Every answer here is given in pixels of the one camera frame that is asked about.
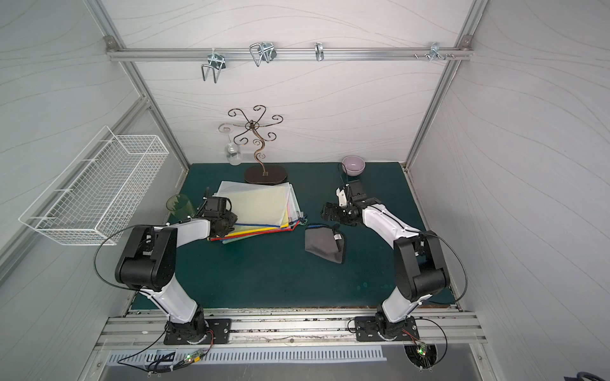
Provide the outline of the grey microfibre cloth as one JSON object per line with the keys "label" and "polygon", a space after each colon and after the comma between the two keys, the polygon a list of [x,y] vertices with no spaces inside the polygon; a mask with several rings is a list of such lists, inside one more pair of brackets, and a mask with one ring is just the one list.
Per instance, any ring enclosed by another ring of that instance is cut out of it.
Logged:
{"label": "grey microfibre cloth", "polygon": [[335,264],[343,264],[346,257],[346,235],[338,225],[313,225],[305,230],[304,250]]}

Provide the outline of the white mesh document bag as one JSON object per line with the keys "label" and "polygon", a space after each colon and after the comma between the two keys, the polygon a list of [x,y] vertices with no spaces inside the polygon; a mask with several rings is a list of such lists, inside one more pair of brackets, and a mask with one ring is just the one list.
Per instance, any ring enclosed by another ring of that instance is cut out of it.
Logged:
{"label": "white mesh document bag", "polygon": [[223,181],[214,196],[228,198],[237,225],[280,227],[288,222],[290,186]]}

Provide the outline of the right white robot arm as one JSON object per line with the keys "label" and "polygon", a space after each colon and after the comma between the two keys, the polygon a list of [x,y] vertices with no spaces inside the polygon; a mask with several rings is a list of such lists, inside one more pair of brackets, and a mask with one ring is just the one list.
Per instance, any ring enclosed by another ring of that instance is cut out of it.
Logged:
{"label": "right white robot arm", "polygon": [[344,207],[327,203],[321,216],[343,225],[361,223],[392,248],[396,287],[381,304],[386,322],[402,321],[449,286],[451,278],[440,239],[432,231],[421,231],[402,222],[385,205],[377,201]]}

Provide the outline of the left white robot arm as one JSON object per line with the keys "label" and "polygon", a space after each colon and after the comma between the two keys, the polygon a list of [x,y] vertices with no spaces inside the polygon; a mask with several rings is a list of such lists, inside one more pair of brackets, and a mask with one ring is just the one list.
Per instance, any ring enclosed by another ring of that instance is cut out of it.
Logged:
{"label": "left white robot arm", "polygon": [[115,269],[115,279],[152,301],[174,326],[200,330],[201,308],[176,278],[177,249],[195,241],[225,237],[238,216],[231,211],[172,225],[135,225]]}

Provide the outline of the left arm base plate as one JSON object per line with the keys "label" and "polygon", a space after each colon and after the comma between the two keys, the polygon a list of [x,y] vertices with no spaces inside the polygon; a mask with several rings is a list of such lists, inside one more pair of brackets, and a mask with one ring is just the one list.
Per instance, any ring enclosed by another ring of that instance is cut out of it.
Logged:
{"label": "left arm base plate", "polygon": [[166,345],[227,344],[232,320],[212,318],[185,324],[170,322],[165,334]]}

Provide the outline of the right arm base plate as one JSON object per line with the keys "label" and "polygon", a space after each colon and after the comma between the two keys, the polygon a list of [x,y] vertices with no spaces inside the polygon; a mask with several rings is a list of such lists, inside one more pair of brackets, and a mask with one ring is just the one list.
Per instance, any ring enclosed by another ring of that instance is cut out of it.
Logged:
{"label": "right arm base plate", "polygon": [[354,319],[354,335],[358,342],[417,342],[420,340],[416,319],[407,317],[392,323],[379,314]]}

